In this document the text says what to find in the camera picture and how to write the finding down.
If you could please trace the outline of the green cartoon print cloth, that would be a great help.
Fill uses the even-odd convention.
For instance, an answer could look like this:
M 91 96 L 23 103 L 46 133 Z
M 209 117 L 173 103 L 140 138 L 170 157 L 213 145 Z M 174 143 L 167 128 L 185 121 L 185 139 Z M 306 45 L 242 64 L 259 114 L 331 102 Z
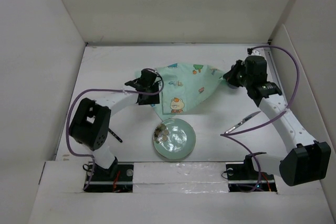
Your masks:
M 177 62 L 150 70 L 159 74 L 156 82 L 162 91 L 159 103 L 149 106 L 162 121 L 189 113 L 224 81 L 224 71 L 207 64 Z

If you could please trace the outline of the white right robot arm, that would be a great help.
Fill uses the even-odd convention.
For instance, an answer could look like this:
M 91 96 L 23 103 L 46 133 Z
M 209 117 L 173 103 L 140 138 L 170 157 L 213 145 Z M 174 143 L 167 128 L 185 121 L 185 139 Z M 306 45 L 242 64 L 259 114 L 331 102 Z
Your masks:
M 262 56 L 248 56 L 237 60 L 224 74 L 228 84 L 244 87 L 248 96 L 275 127 L 286 148 L 286 156 L 267 153 L 248 155 L 243 173 L 254 179 L 261 172 L 276 175 L 288 186 L 296 186 L 326 177 L 331 148 L 327 142 L 318 142 L 304 129 L 287 103 L 280 88 L 267 80 L 267 61 Z

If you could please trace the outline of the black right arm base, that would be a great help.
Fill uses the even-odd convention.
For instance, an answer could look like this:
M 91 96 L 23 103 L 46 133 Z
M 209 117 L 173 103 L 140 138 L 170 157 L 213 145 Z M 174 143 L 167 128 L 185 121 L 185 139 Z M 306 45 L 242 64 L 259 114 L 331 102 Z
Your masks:
M 228 162 L 221 177 L 228 182 L 230 193 L 247 193 L 257 184 L 258 171 L 253 167 L 253 157 L 251 154 L 245 156 L 243 161 Z M 273 175 L 261 172 L 260 180 L 254 192 L 277 192 L 275 178 Z

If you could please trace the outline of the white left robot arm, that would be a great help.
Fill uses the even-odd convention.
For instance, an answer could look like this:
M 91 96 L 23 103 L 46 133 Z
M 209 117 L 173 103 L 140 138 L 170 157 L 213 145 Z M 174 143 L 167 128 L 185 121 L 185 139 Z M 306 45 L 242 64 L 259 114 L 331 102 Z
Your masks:
M 128 106 L 160 103 L 164 82 L 160 74 L 145 68 L 140 77 L 128 81 L 121 90 L 89 89 L 80 93 L 70 107 L 66 122 L 66 142 L 69 138 L 91 150 L 93 173 L 99 170 L 105 180 L 117 175 L 118 159 L 111 153 L 107 136 L 112 116 Z

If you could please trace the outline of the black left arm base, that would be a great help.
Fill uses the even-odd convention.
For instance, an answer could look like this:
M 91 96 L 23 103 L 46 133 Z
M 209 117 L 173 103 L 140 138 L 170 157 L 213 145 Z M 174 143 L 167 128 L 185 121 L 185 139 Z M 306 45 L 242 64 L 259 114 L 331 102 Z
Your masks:
M 134 163 L 119 163 L 112 177 L 109 177 L 101 168 L 95 166 L 91 176 L 92 162 L 83 164 L 82 169 L 86 172 L 83 190 L 87 193 L 132 193 Z

